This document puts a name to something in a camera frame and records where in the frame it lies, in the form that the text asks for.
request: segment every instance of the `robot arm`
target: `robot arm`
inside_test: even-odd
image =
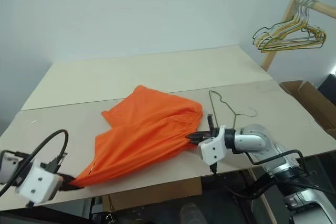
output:
[[[197,144],[203,161],[214,165],[225,158],[232,150],[234,154],[246,153],[253,164],[261,164],[268,174],[269,182],[278,182],[284,202],[293,216],[292,223],[332,223],[336,224],[336,210],[325,194],[319,190],[302,188],[286,182],[314,186],[300,164],[283,146],[271,139],[267,130],[257,124],[241,129],[229,129],[225,126],[214,128],[212,116],[208,116],[210,131],[192,133],[187,138]]]
[[[48,164],[35,159],[39,150],[54,136],[64,132],[66,138],[60,154]],[[35,203],[52,200],[59,190],[80,189],[71,186],[73,178],[70,175],[57,173],[63,159],[68,142],[66,130],[59,130],[47,137],[32,154],[3,150],[0,152],[0,185],[4,185],[0,196],[10,187],[16,187],[16,192],[29,200],[28,207]]]

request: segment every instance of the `wire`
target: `wire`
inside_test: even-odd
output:
[[[222,95],[221,95],[220,93],[218,93],[217,91],[214,91],[214,90],[209,90],[208,93],[209,93],[209,98],[210,98],[210,101],[211,101],[211,107],[212,107],[212,110],[213,110],[213,112],[214,112],[214,116],[215,116],[216,127],[218,127],[218,120],[217,120],[217,115],[216,115],[215,106],[214,106],[214,102],[213,102],[213,100],[212,100],[211,93],[214,93],[214,94],[218,95],[218,96],[219,96],[219,101],[220,101],[221,103],[225,104],[225,105],[231,110],[232,114],[234,115],[234,120],[233,120],[233,126],[232,126],[232,128],[235,127],[235,125],[236,125],[236,121],[237,121],[237,117],[238,117],[239,115],[245,115],[245,116],[248,116],[248,117],[250,117],[250,118],[254,118],[255,116],[258,115],[258,112],[257,112],[255,109],[251,108],[251,107],[249,107],[249,108],[252,109],[252,110],[254,110],[254,112],[255,112],[254,115],[247,115],[247,114],[243,114],[243,113],[236,113],[236,112],[232,109],[232,107],[231,107],[226,101],[223,100],[223,97],[222,97]]]
[[[266,162],[269,162],[269,161],[272,161],[272,160],[275,160],[277,158],[280,158],[280,157],[284,157],[284,156],[287,156],[289,154],[293,154],[293,153],[297,153],[299,154],[300,156],[300,160],[302,162],[302,168],[303,168],[303,171],[307,174],[307,175],[310,175],[309,174],[309,171],[307,169],[307,164],[306,164],[306,161],[303,157],[303,154],[299,151],[299,150],[290,150],[290,151],[286,151],[286,152],[283,152],[281,154],[278,154],[278,155],[275,155],[273,157],[269,157],[269,158],[266,158],[266,159],[263,159],[261,161],[258,161],[258,162],[254,162],[253,159],[251,158],[250,154],[248,152],[245,152],[246,156],[248,157],[248,159],[250,160],[250,162],[253,164],[253,165],[261,165],[263,163],[266,163]]]
[[[251,212],[253,212],[253,202],[254,202],[254,199],[251,202]]]
[[[17,177],[21,174],[21,172],[27,167],[27,165],[30,163],[30,161],[33,160],[33,158],[37,155],[37,153],[51,140],[53,139],[56,135],[60,134],[60,133],[64,133],[65,138],[64,138],[64,143],[63,143],[63,147],[59,153],[59,155],[57,156],[57,161],[59,162],[65,152],[65,149],[67,147],[68,144],[68,139],[69,139],[69,134],[66,130],[57,130],[53,133],[51,133],[46,139],[43,140],[42,143],[40,143],[35,150],[27,157],[23,160],[22,164],[19,166],[19,168],[16,170],[16,172],[13,174],[13,176],[8,180],[8,182],[6,183],[6,185],[1,189],[0,191],[0,197],[10,188],[10,186],[12,185],[12,183],[17,179]]]
[[[220,176],[214,172],[214,175],[216,177],[216,179],[220,180]],[[262,187],[261,190],[257,193],[254,193],[253,195],[243,195],[243,194],[239,194],[236,191],[232,190],[231,188],[229,188],[228,186],[226,186],[223,183],[220,183],[221,186],[229,191],[230,193],[232,193],[234,196],[241,198],[241,199],[247,199],[247,200],[253,200],[253,199],[257,199],[259,198],[261,195],[263,195],[270,187],[274,186],[274,185],[290,185],[290,186],[297,186],[297,187],[301,187],[301,188],[311,188],[311,189],[315,189],[318,191],[322,191],[324,193],[327,194],[333,194],[336,195],[336,193],[332,192],[332,191],[328,191],[326,189],[320,188],[318,186],[311,186],[311,185],[306,185],[306,184],[301,184],[301,183],[296,183],[296,182],[282,182],[282,181],[272,181],[269,184],[267,184],[266,186]]]
[[[15,154],[15,152],[12,152],[12,151],[9,151],[9,150],[3,150],[3,152],[8,152],[8,153],[11,153],[11,154]]]
[[[93,216],[92,208],[95,203],[96,203],[96,198],[95,197],[91,198],[90,209],[89,209],[89,220],[92,220],[92,216]]]

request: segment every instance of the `cardboard box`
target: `cardboard box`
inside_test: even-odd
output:
[[[288,81],[280,84],[313,116],[321,127],[336,139],[336,106],[323,96],[312,84]]]
[[[202,194],[201,178],[190,178],[102,196],[103,211],[159,203]]]

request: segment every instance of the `wire hanger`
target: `wire hanger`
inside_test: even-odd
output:
[[[253,45],[261,52],[320,48],[326,41],[326,33],[317,26],[308,24],[309,9],[316,0],[295,0],[296,12],[292,19],[263,27],[253,35]],[[305,35],[287,38],[295,32],[301,31]]]

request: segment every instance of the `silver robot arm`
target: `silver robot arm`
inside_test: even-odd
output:
[[[208,117],[210,131],[187,136],[198,144],[203,161],[213,165],[223,159],[232,150],[234,154],[247,153],[254,157],[254,164],[287,151],[276,143],[261,125],[253,124],[241,129],[228,129],[225,126],[213,128],[212,119]],[[299,163],[292,155],[286,155],[262,163],[266,173],[277,181],[292,181],[312,185],[309,178],[304,176]],[[321,191],[290,185],[278,185],[283,194],[286,207],[293,211],[290,219],[295,224],[336,224],[336,210],[325,194]]]

